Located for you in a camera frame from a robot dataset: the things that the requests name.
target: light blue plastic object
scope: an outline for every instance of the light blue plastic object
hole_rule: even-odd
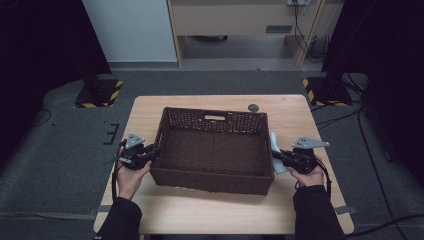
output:
[[[275,132],[272,132],[269,135],[269,139],[271,140],[271,148],[272,150],[276,152],[281,152],[280,148],[277,146],[277,135],[275,135]],[[273,158],[272,163],[274,165],[274,172],[278,175],[281,173],[287,172],[287,167],[284,166],[283,162],[279,159]]]

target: basket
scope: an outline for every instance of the basket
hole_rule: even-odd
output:
[[[267,195],[274,180],[266,113],[166,107],[155,145],[157,185]]]

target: black sleeve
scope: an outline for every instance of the black sleeve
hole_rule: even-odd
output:
[[[139,240],[138,227],[141,210],[134,202],[117,197],[105,222],[93,239],[101,240]]]
[[[293,202],[296,240],[346,239],[324,186],[300,188]]]

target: white wall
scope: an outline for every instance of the white wall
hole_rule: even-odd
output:
[[[166,0],[83,0],[108,62],[177,62]]]

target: gray carpet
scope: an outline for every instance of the gray carpet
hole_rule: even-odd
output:
[[[109,108],[73,107],[82,81],[49,92],[33,127],[16,149],[0,178],[0,212],[51,212],[86,215],[99,205],[119,140],[134,99],[141,95],[303,94],[301,80],[319,72],[267,71],[144,71],[115,72],[124,81],[115,104]],[[324,107],[313,111],[317,123],[344,116],[361,106]],[[385,160],[384,149],[372,124],[361,117],[372,156],[395,217],[424,213],[424,191],[400,163]],[[119,124],[113,145],[108,132]],[[357,116],[320,130],[332,146],[327,153],[352,215],[355,232],[391,220],[362,137]],[[0,239],[90,239],[93,220],[0,218]],[[408,239],[422,239],[424,219],[399,224]],[[356,239],[402,239],[394,226]]]

